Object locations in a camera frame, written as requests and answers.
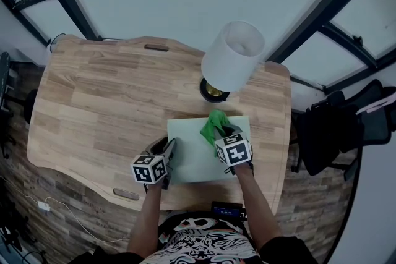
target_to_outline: table handle cutout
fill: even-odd
[[[117,196],[121,196],[124,198],[129,198],[132,200],[139,200],[140,196],[137,193],[134,192],[127,192],[126,190],[119,189],[119,188],[114,188],[113,193]]]
[[[159,45],[159,44],[146,44],[144,48],[153,49],[154,51],[162,51],[162,52],[169,51],[169,47],[167,47],[166,45]]]

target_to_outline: wooden table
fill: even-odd
[[[165,45],[168,52],[145,49]],[[67,36],[52,54],[38,89],[27,156],[36,166],[77,179],[121,206],[139,210],[145,197],[130,163],[166,135],[168,119],[207,117],[212,109],[248,115],[255,177],[275,213],[285,177],[290,131],[290,75],[261,64],[225,103],[199,92],[202,51],[174,40],[143,37],[94,42]],[[139,195],[117,196],[114,189]],[[212,201],[241,203],[236,179],[172,185],[162,210],[208,210]]]

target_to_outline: white cable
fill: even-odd
[[[24,194],[23,192],[21,192],[18,188],[16,188],[10,181],[8,181],[7,179],[5,179],[4,177],[1,177],[1,176],[0,176],[0,178],[4,179],[7,183],[9,183],[11,186],[13,186],[13,188],[14,188],[16,191],[18,191],[18,192],[19,192],[20,194],[22,194],[23,196],[32,199],[32,200],[38,205],[38,202],[37,202],[36,200],[34,200],[33,198],[31,198],[31,196],[25,195],[25,194]],[[100,241],[100,242],[103,242],[103,243],[114,243],[114,242],[118,242],[118,241],[128,241],[128,240],[129,240],[129,239],[126,238],[126,237],[123,237],[122,239],[118,239],[118,240],[113,240],[113,241],[104,241],[104,240],[98,239],[97,237],[95,237],[91,232],[89,232],[89,231],[82,225],[82,223],[80,222],[80,220],[77,219],[77,217],[73,214],[73,212],[70,210],[70,208],[69,208],[68,205],[66,205],[65,203],[60,202],[60,201],[58,201],[58,200],[56,200],[56,199],[54,199],[54,198],[52,198],[52,197],[47,197],[47,198],[45,198],[44,203],[46,203],[48,199],[52,199],[52,200],[54,200],[55,202],[60,203],[61,205],[64,205],[64,206],[70,211],[70,213],[72,214],[72,216],[74,217],[74,219],[79,223],[79,225],[82,226],[82,228],[83,228],[90,236],[92,236],[94,239],[96,239],[96,240],[98,240],[98,241]]]

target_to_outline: person's left arm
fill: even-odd
[[[127,252],[146,258],[157,251],[161,192],[162,181],[148,187],[142,210],[131,232]]]

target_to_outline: table lamp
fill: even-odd
[[[263,57],[264,37],[253,25],[234,21],[226,24],[202,59],[202,96],[211,103],[225,101],[240,90]]]

